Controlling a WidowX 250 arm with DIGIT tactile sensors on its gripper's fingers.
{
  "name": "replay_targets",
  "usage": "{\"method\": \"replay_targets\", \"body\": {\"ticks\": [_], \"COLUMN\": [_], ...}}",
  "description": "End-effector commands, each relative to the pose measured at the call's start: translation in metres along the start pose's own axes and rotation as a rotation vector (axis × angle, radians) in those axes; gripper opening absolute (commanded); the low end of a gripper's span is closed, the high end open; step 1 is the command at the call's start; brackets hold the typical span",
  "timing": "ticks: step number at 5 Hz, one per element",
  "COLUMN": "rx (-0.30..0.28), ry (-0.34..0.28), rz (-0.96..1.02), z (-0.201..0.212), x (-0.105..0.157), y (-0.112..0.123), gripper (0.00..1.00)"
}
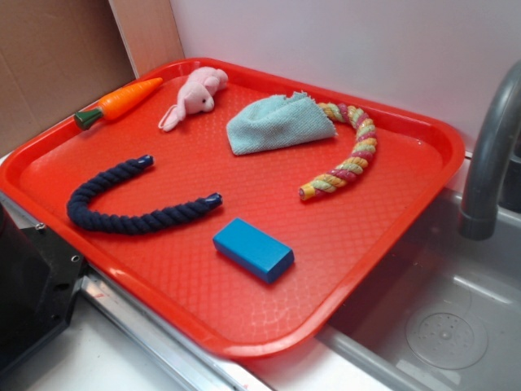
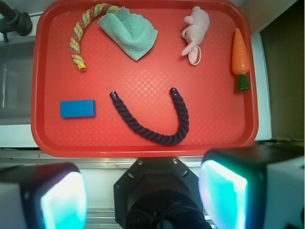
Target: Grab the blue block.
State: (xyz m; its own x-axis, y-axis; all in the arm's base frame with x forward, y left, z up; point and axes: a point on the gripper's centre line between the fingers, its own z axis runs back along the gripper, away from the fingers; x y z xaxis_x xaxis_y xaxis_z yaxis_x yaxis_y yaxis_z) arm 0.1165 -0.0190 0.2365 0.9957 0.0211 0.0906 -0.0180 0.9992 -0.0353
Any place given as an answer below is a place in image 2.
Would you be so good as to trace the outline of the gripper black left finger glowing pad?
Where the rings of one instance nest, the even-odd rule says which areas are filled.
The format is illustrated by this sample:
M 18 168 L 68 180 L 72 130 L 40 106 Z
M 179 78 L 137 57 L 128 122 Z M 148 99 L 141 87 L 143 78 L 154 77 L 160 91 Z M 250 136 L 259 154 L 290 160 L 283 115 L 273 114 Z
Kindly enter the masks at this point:
M 2 229 L 82 229 L 88 210 L 84 176 L 73 163 L 2 167 Z

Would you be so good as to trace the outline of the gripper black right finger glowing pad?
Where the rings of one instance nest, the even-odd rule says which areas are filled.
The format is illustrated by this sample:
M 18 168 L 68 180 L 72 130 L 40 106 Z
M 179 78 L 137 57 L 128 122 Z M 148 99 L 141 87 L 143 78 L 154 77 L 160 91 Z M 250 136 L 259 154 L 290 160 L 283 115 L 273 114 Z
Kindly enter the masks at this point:
M 209 150 L 198 188 L 219 229 L 302 229 L 305 150 L 285 144 Z

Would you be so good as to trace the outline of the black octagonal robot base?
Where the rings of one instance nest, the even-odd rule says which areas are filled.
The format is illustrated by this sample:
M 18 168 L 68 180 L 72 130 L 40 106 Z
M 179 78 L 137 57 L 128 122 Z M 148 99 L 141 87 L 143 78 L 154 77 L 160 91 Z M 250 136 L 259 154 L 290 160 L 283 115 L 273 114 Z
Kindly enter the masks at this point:
M 198 176 L 176 157 L 139 158 L 113 185 L 124 229 L 209 229 Z

